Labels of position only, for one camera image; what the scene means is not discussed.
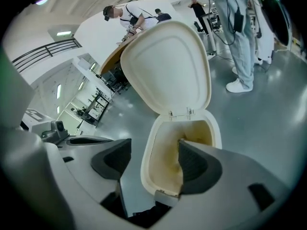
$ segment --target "wooden desk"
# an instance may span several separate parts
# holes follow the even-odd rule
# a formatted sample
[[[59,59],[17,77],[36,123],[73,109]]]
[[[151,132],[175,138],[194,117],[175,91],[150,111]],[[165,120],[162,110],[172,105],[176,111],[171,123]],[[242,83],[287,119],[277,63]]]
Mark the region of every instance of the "wooden desk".
[[[115,64],[120,61],[121,53],[125,50],[125,48],[139,35],[141,35],[143,32],[139,32],[136,35],[128,38],[125,42],[121,43],[120,46],[118,46],[112,54],[106,59],[104,64],[101,66],[100,69],[100,75],[107,73],[111,69],[115,68]]]

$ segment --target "black cable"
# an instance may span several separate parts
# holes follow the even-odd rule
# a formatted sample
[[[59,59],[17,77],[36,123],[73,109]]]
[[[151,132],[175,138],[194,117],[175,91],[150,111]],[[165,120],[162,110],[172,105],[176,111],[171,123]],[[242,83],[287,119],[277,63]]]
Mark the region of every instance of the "black cable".
[[[212,25],[212,22],[211,22],[211,19],[210,19],[210,9],[211,8],[211,3],[210,3],[210,0],[209,0],[209,14],[208,14],[208,18],[209,18],[209,22],[211,23],[211,25]],[[223,44],[225,44],[225,45],[227,45],[227,46],[230,46],[230,45],[232,45],[232,44],[234,44],[234,42],[235,42],[235,40],[236,40],[236,33],[234,32],[233,33],[232,32],[232,34],[234,35],[234,39],[233,39],[233,41],[230,43],[230,44],[227,44],[227,43],[225,43],[224,41],[223,41],[223,39],[215,32],[215,31],[213,31],[213,33],[222,41],[222,43]]]
[[[220,58],[222,58],[222,59],[226,59],[226,60],[231,60],[231,61],[234,61],[233,59],[231,59],[231,58],[225,58],[225,57],[222,57],[222,56],[220,56],[220,55],[217,55],[218,57],[220,57]]]
[[[240,7],[239,7],[239,4],[238,4],[238,1],[237,0],[235,0],[236,1],[236,5],[238,6],[238,10],[240,11]]]
[[[257,11],[256,11],[256,5],[255,5],[254,0],[251,0],[251,1],[253,2],[254,8],[255,8],[255,15],[256,15],[257,22],[258,22],[258,26],[259,26],[260,37],[258,37],[258,35],[257,35],[257,38],[261,38],[261,36],[262,36],[262,35],[261,35],[261,28],[260,28],[260,23],[259,23]]]
[[[226,0],[226,3],[227,3],[228,30],[229,30],[232,34],[234,34],[234,33],[235,33],[235,30],[234,30],[234,28],[233,28],[233,26],[232,26],[232,24],[231,24],[231,22],[230,22],[231,11],[230,11],[230,7],[229,7],[228,0]]]

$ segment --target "white sneaker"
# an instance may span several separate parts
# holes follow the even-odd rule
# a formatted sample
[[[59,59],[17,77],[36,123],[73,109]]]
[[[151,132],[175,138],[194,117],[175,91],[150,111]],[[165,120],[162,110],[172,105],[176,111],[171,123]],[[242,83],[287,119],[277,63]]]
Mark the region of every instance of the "white sneaker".
[[[226,89],[231,93],[243,93],[243,92],[250,92],[253,90],[253,88],[244,89],[240,79],[236,79],[236,81],[227,84]]]
[[[258,64],[258,65],[262,65],[263,60],[258,60],[258,57],[255,57],[255,63]]]
[[[268,57],[267,63],[268,63],[269,65],[272,64],[272,58],[271,58],[271,57]]]
[[[234,73],[234,74],[236,74],[236,75],[238,75],[238,71],[236,70],[236,67],[232,67],[232,72]]]

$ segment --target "light blue jeans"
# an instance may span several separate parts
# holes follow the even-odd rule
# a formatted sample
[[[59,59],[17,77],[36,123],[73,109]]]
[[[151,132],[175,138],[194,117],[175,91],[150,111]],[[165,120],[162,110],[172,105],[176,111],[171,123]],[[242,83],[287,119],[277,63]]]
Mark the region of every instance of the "light blue jeans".
[[[234,35],[228,29],[227,18],[227,3],[226,0],[210,0],[215,2],[215,7],[221,20],[223,31],[227,43],[230,44],[234,40]],[[229,46],[230,52],[235,62],[236,69],[243,87],[246,89],[253,88],[254,81],[254,64],[255,64],[255,38],[248,15],[247,4],[248,0],[237,0],[240,8],[240,13],[244,16],[242,32],[236,32],[235,42]],[[230,8],[230,22],[234,25],[235,12],[237,4],[235,0],[228,0]]]

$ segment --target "cap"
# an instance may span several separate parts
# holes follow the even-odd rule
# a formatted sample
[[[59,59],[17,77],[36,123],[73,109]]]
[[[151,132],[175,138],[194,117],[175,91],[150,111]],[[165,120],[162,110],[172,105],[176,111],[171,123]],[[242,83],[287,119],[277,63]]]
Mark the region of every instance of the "cap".
[[[112,7],[113,6],[106,6],[104,8],[104,16],[105,16],[106,21],[109,21],[109,19],[110,19],[109,13],[110,13],[110,10],[111,10]]]

